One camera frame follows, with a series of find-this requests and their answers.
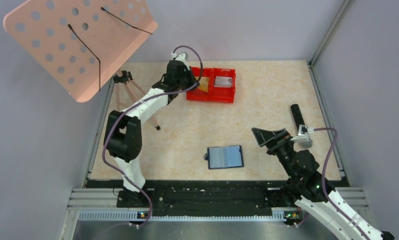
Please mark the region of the gold VIP card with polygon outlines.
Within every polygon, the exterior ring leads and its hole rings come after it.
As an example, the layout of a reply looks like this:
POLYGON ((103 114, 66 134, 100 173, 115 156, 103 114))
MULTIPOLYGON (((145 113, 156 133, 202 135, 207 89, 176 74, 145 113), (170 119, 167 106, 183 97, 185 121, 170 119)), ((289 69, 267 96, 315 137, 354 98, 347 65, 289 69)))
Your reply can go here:
POLYGON ((209 92, 209 81, 210 78, 209 77, 202 77, 198 83, 198 89, 202 92, 208 93, 209 92))

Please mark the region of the navy blue card holder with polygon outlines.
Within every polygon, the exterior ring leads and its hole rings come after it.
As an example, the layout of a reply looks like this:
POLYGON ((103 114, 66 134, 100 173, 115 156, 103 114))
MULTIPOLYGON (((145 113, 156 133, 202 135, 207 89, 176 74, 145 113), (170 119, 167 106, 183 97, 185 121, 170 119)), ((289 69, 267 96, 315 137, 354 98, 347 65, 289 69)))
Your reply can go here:
POLYGON ((204 154, 209 170, 243 168, 244 156, 241 145, 208 147, 204 154))

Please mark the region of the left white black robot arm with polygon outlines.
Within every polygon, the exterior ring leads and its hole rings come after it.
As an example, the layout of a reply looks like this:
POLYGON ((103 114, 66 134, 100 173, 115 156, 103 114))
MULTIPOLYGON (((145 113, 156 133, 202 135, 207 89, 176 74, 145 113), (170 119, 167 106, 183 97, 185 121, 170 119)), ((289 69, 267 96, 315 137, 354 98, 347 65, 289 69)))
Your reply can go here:
POLYGON ((123 178, 122 200, 136 207, 150 204, 142 174, 139 155, 143 146, 142 125, 158 110, 169 105, 180 93, 194 90, 198 85, 186 60, 170 60, 166 72, 140 100, 123 111, 113 110, 107 120, 104 151, 116 162, 103 162, 123 178))

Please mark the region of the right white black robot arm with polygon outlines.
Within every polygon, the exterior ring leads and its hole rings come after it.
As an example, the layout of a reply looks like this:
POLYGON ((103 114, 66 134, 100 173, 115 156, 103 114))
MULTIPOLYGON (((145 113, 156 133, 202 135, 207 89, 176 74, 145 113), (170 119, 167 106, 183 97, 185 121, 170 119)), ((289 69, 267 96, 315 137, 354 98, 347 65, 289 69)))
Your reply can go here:
POLYGON ((251 129, 258 145, 267 147, 267 154, 276 156, 288 175, 285 184, 277 191, 287 206, 297 206, 313 216, 339 240, 393 240, 388 231, 381 231, 368 223, 331 186, 320 165, 309 150, 296 151, 295 143, 308 142, 309 129, 301 124, 298 135, 291 136, 285 129, 269 131, 251 129))

